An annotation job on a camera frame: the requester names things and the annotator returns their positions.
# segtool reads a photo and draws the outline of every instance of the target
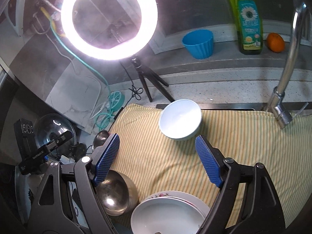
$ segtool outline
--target chrome faucet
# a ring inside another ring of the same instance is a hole
[[[285,68],[278,86],[273,89],[270,100],[264,109],[265,111],[270,111],[274,114],[281,129],[286,127],[293,120],[293,117],[291,116],[290,112],[286,110],[282,101],[285,96],[285,89],[294,71],[294,65],[297,60],[300,46],[302,26],[305,20],[305,16],[307,15],[307,11],[308,9],[304,2],[295,8],[294,19],[291,28],[290,48],[287,55]]]

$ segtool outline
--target striped towel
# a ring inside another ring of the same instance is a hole
[[[195,151],[195,137],[174,141],[158,128],[161,110],[131,104],[111,128],[121,146],[112,169],[126,174],[138,188],[139,201],[164,190],[197,196],[209,207],[218,193]],[[312,192],[312,116],[297,117],[280,130],[271,113],[203,110],[198,134],[225,157],[240,164],[265,164],[277,190],[286,226]],[[227,226],[235,224],[244,193],[240,184]],[[129,227],[131,213],[114,218]]]

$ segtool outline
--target bottle label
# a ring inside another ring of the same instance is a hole
[[[239,0],[238,16],[241,23],[243,49],[261,49],[261,26],[255,2],[253,0]]]

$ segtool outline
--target blue bowl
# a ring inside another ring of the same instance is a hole
[[[196,59],[208,58],[213,53],[213,33],[209,30],[190,32],[183,37],[182,43]]]

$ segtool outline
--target stack of plates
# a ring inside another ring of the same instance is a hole
[[[145,198],[131,216],[134,234],[196,233],[210,208],[199,198],[180,191],[162,191]]]

